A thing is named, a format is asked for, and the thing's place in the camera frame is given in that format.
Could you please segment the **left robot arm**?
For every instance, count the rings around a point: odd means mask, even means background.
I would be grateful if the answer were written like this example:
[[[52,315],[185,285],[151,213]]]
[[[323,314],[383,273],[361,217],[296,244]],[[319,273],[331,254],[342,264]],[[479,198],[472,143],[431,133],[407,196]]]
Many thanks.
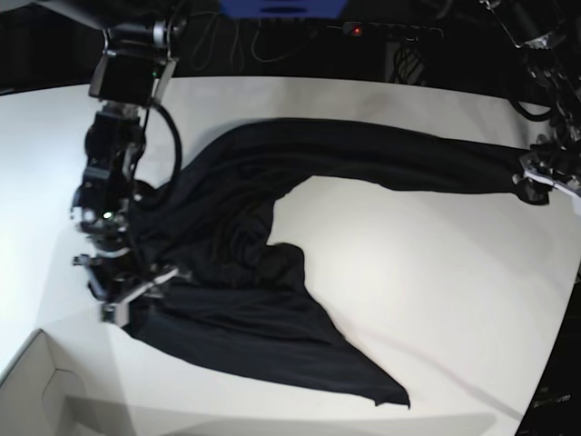
[[[553,133],[520,159],[522,175],[580,201],[580,13],[557,1],[483,1],[521,55],[533,81],[547,92],[549,109],[530,121],[548,121]]]

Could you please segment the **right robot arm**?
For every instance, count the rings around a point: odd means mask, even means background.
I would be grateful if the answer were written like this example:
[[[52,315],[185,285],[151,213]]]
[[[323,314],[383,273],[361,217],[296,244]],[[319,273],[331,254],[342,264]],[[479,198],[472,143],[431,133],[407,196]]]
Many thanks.
[[[74,257],[101,304],[102,322],[124,327],[130,304],[175,277],[175,266],[146,265],[132,234],[131,215],[163,207],[182,167],[182,140],[162,106],[178,62],[176,45],[187,25],[185,1],[43,1],[41,5],[102,31],[103,54],[89,95],[102,103],[84,140],[86,165],[74,193],[71,218],[92,245]],[[143,157],[148,115],[167,123],[174,145],[169,182],[157,193],[135,178]]]

